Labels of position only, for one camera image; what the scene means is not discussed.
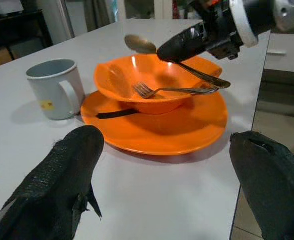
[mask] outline spoon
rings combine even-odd
[[[126,35],[125,36],[125,43],[128,48],[131,50],[139,53],[139,54],[157,54],[157,48],[156,46],[148,41],[147,39],[144,39],[137,35]],[[206,81],[207,83],[215,86],[219,89],[226,89],[231,86],[231,83],[229,81],[222,80],[220,78],[217,78],[215,76],[208,75],[206,73],[197,71],[196,69],[193,69],[190,66],[187,66],[181,62],[174,62],[174,64],[179,65],[186,71],[190,72],[194,76]]]

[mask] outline fork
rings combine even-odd
[[[149,99],[150,97],[154,96],[159,91],[180,92],[180,93],[194,94],[194,95],[208,95],[208,94],[213,94],[219,90],[219,88],[217,87],[204,87],[204,88],[161,87],[156,90],[152,90],[145,83],[141,81],[134,84],[132,87],[143,99]]]

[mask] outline bowl rim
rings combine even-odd
[[[126,59],[126,58],[131,58],[131,57],[134,57],[134,56],[146,56],[146,54],[133,54],[133,55],[130,55],[130,56],[123,56],[123,57],[119,57],[119,58],[115,58],[115,59],[112,59],[110,61],[107,61],[107,62],[104,62],[104,63],[99,63],[97,64],[96,68],[95,68],[95,71],[93,73],[93,80],[94,80],[94,83],[98,89],[98,91],[105,95],[106,97],[110,98],[110,99],[114,99],[116,101],[119,101],[119,102],[125,102],[125,103],[140,103],[140,104],[143,104],[143,103],[146,103],[146,104],[150,104],[150,103],[168,103],[168,102],[172,102],[172,101],[179,101],[179,100],[184,100],[184,99],[188,99],[188,98],[191,98],[192,95],[191,94],[188,94],[188,93],[185,93],[184,95],[180,95],[180,96],[177,96],[177,97],[173,97],[173,98],[162,98],[162,99],[144,99],[144,98],[141,98],[141,99],[132,99],[132,98],[126,98],[126,97],[122,97],[122,96],[119,96],[119,95],[116,95],[115,93],[105,89],[105,88],[102,88],[100,87],[100,83],[99,83],[99,80],[98,80],[98,73],[99,73],[99,68],[101,67],[107,67],[108,65],[111,65],[112,63],[116,62],[116,61],[119,61],[121,59]],[[216,63],[208,60],[208,59],[205,59],[203,57],[199,57],[199,56],[195,56],[193,57],[194,58],[198,58],[202,61],[206,61],[206,62],[209,62],[210,64],[214,65],[217,70],[215,72],[218,72],[217,75],[215,75],[215,77],[219,77],[222,72],[223,72],[223,69],[221,66],[217,65]]]

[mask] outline yellow label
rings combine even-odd
[[[44,100],[44,101],[40,101],[40,107],[42,110],[45,110],[45,111],[52,111],[55,109],[52,101],[50,100]]]

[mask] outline spoon handle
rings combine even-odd
[[[186,71],[190,72],[191,74],[195,75],[196,77],[203,79],[207,83],[219,88],[219,89],[226,89],[231,86],[231,83],[229,81],[222,80],[220,78],[217,78],[215,76],[210,76],[206,73],[197,71],[196,69],[191,68],[190,66],[187,66],[181,62],[176,62],[180,67],[185,69]]]

